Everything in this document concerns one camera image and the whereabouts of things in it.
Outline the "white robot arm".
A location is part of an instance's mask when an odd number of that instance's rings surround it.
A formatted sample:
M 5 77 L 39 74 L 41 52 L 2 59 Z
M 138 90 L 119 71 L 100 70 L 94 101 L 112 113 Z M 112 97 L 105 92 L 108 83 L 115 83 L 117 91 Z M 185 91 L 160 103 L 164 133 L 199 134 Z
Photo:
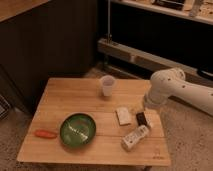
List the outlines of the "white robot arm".
M 182 69 L 156 71 L 150 83 L 151 88 L 143 98 L 145 107 L 159 108 L 170 96 L 175 96 L 213 116 L 213 88 L 187 82 Z

